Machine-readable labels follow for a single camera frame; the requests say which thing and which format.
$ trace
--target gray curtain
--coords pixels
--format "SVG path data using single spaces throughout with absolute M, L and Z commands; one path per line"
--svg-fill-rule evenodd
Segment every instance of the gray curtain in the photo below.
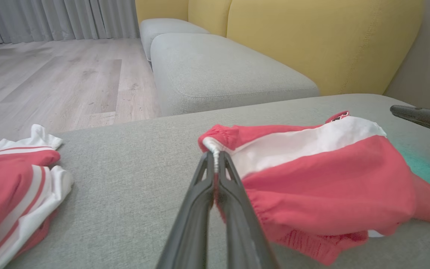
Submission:
M 0 43 L 137 37 L 134 0 L 0 0 Z

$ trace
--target gray upholstery fabric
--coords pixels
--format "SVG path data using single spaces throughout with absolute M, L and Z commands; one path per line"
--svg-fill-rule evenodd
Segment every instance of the gray upholstery fabric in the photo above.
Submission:
M 8 269 L 153 269 L 201 156 L 197 138 L 214 124 L 323 124 L 333 114 L 377 122 L 396 145 L 430 160 L 430 129 L 389 112 L 405 103 L 348 94 L 221 109 L 62 133 L 60 165 L 75 185 L 46 239 Z M 216 208 L 209 225 L 208 268 L 225 269 L 225 225 Z M 318 262 L 274 246 L 284 269 Z M 333 269 L 430 268 L 430 223 L 411 221 L 385 238 L 343 252 Z
M 151 53 L 164 116 L 319 96 L 309 78 L 222 36 L 164 34 Z
M 150 45 L 155 37 L 166 33 L 209 34 L 202 27 L 177 19 L 148 19 L 140 23 L 140 39 L 147 60 L 150 61 Z

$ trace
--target wooden floor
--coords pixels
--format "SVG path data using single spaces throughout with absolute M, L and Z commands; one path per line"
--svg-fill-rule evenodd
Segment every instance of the wooden floor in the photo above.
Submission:
M 32 42 L 0 46 L 0 140 L 160 115 L 140 39 Z

